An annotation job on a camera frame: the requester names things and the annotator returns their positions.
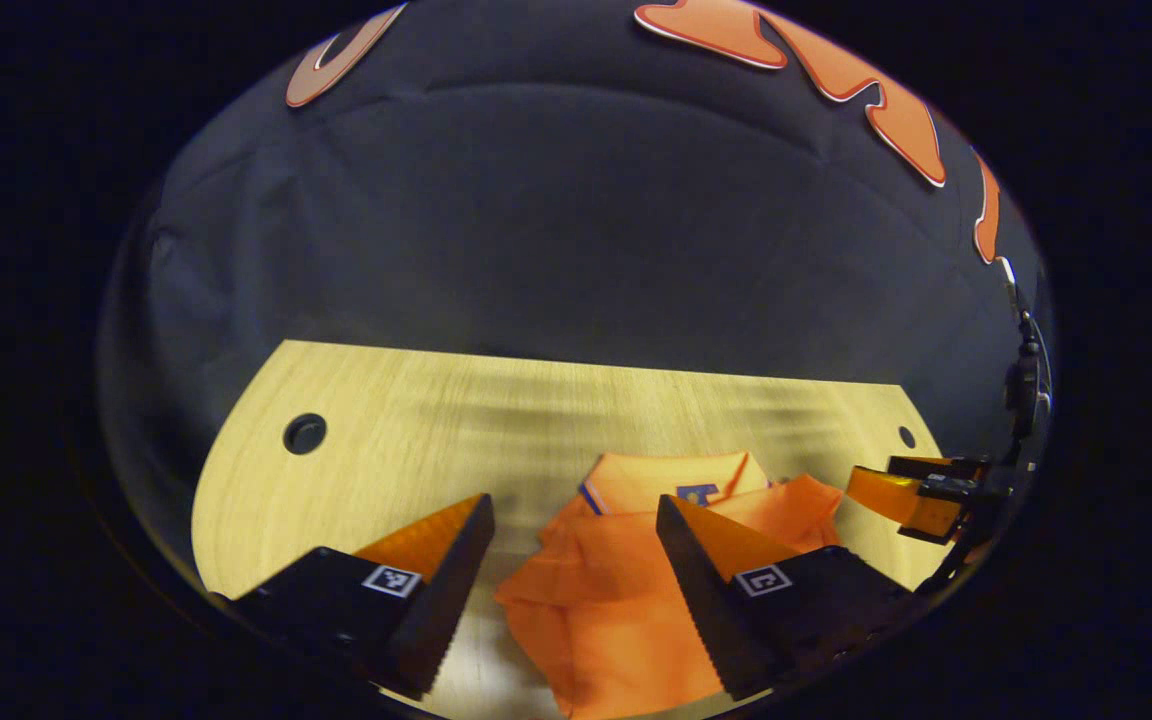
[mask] orange gripper pad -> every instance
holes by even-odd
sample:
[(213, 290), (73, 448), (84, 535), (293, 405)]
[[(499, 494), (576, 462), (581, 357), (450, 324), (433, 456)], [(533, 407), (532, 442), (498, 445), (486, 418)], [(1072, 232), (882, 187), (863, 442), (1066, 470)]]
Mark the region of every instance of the orange gripper pad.
[(429, 582), (444, 563), (461, 529), (465, 528), (468, 516), (484, 498), (484, 493), (479, 493), (452, 507), (444, 507), (353, 554), (378, 564), (419, 573)]
[(895, 520), (902, 526), (924, 533), (943, 536), (950, 532), (954, 520), (963, 506), (948, 500), (918, 495), (919, 480), (901, 475), (879, 473), (878, 470), (851, 469), (847, 495), (884, 518)]
[(718, 511), (705, 510), (680, 497), (664, 498), (677, 507), (687, 528), (691, 529), (696, 541), (705, 548), (705, 555), (708, 555), (714, 570), (728, 583), (737, 573), (776, 564), (799, 554), (764, 533), (741, 525), (736, 520), (725, 518)]

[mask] black background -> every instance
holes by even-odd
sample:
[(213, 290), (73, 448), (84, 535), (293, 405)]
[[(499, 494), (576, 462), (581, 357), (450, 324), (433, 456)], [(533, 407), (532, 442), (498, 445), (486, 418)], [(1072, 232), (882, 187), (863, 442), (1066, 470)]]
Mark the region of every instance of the black background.
[[(988, 573), (799, 712), (1152, 715), (1152, 3), (776, 6), (988, 150), (1047, 255), (1062, 338), (1048, 473)], [(143, 188), (244, 88), (376, 9), (0, 3), (1, 707), (369, 717), (198, 632), (82, 478), (109, 473), (91, 342)]]

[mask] blue stripe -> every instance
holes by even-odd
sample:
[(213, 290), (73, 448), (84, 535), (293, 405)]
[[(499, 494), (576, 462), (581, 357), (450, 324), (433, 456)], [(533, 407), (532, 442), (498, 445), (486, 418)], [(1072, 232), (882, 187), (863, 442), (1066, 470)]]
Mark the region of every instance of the blue stripe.
[(594, 498), (589, 494), (589, 488), (585, 487), (585, 483), (579, 485), (579, 493), (585, 497), (585, 502), (589, 502), (590, 507), (593, 507), (594, 515), (602, 515), (602, 509), (594, 502)]

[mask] wooden table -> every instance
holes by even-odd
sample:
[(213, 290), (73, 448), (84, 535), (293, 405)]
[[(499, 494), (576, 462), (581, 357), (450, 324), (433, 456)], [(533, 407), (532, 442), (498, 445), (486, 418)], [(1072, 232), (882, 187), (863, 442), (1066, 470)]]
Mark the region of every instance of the wooden table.
[[(319, 414), (328, 430), (316, 450), (291, 455), (283, 432), (302, 414)], [(901, 441), (901, 427), (914, 433), (915, 450)], [(839, 488), (851, 465), (940, 455), (909, 397), (887, 384), (287, 341), (238, 399), (207, 456), (194, 505), (195, 560), (206, 588), (238, 597), (314, 546), (354, 552), (490, 492), (495, 538), (419, 706), (456, 720), (558, 719), (544, 676), (492, 600), (494, 589), (539, 548), (536, 530), (602, 452), (732, 450), (752, 452), (771, 477), (811, 473)], [(838, 510), (838, 531), (907, 588), (946, 552), (897, 536), (895, 523), (850, 498)], [(720, 694), (657, 717), (690, 720), (733, 705)]]

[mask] orange shirt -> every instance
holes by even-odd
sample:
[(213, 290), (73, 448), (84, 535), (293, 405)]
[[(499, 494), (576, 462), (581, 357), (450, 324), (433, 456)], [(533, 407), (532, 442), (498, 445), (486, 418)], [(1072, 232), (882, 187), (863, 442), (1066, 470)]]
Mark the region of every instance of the orange shirt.
[(604, 455), (541, 530), (541, 550), (495, 594), (573, 720), (646, 714), (722, 691), (655, 536), (662, 494), (704, 500), (798, 552), (840, 544), (833, 511), (842, 493), (809, 475), (768, 487), (749, 454)]

